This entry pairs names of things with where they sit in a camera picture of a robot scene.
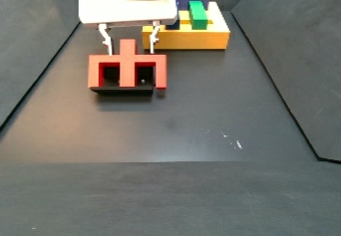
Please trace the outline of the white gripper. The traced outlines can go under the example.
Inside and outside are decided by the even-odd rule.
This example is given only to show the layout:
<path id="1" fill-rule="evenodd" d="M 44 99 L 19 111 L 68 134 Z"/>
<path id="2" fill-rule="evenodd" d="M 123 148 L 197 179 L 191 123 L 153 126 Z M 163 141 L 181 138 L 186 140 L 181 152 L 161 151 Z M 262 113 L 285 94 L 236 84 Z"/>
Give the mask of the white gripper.
<path id="1" fill-rule="evenodd" d="M 110 27 L 153 25 L 150 34 L 150 52 L 155 53 L 155 43 L 162 25 L 171 25 L 177 20 L 175 0 L 79 0 L 80 22 L 91 28 L 99 25 L 109 55 L 114 55 Z"/>

